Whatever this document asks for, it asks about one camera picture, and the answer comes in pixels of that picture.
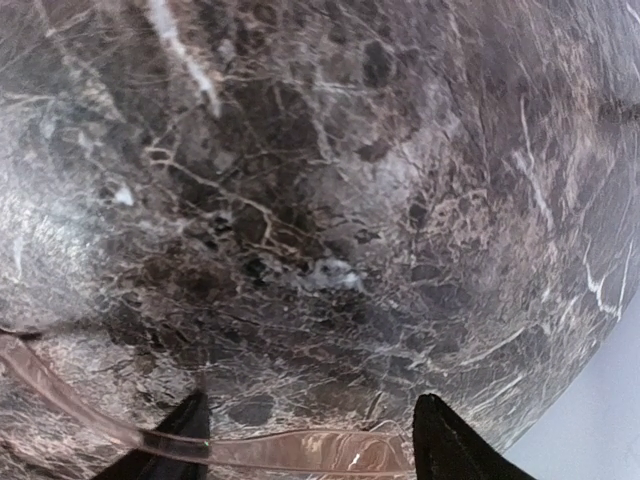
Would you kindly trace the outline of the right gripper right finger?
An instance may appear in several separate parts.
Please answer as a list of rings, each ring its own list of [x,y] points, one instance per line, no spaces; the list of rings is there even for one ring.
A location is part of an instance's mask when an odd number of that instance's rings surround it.
[[[533,480],[435,394],[418,397],[412,427],[418,480]]]

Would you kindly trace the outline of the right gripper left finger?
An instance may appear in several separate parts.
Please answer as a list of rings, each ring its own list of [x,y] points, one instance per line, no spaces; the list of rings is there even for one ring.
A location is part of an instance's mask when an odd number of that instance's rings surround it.
[[[163,436],[144,434],[145,443],[153,449],[153,452],[131,450],[96,474],[94,478],[99,480],[203,480],[207,478],[207,465],[164,456],[164,453],[171,453],[179,456],[194,456],[198,459],[204,457],[203,447],[193,448],[175,439],[175,436],[209,439],[208,398],[203,390],[196,389],[186,397],[157,425],[154,432],[163,433]]]

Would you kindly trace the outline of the clear pink-framed glasses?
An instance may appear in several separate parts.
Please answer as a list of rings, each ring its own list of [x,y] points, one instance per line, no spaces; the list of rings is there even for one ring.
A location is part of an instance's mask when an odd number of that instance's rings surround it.
[[[144,434],[163,436],[117,420],[86,404],[21,339],[1,334],[1,361],[43,400],[111,440],[148,452]],[[203,440],[175,436],[203,458],[164,453],[176,460],[237,468],[316,475],[395,476],[409,473],[411,461],[397,434],[348,430],[293,430],[245,439]]]

